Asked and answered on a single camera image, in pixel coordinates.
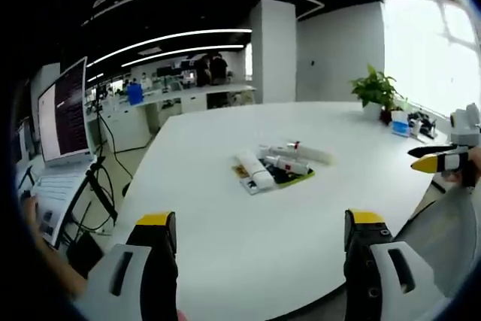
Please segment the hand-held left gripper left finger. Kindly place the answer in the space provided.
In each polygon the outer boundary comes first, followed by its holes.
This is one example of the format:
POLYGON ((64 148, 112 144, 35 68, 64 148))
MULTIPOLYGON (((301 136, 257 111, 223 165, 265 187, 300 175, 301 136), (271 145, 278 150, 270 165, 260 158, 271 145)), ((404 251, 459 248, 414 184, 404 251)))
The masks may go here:
POLYGON ((89 273, 75 301, 87 320, 178 320, 176 216, 150 213, 89 273))

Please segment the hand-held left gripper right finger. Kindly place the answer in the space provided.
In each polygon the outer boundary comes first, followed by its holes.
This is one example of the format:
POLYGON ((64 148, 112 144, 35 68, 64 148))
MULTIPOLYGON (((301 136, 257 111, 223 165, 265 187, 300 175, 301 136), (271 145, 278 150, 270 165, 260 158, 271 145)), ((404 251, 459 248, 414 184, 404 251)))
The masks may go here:
POLYGON ((345 211, 345 320, 433 320, 449 303, 432 267, 384 219, 345 211))

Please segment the person's right hand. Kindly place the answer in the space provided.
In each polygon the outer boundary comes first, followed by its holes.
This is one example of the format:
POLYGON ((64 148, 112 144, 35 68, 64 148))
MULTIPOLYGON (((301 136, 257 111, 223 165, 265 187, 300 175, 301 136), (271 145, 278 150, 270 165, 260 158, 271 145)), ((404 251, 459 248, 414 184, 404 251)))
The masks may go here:
POLYGON ((462 171, 444 171, 441 173, 443 180, 461 186, 463 183, 462 171))

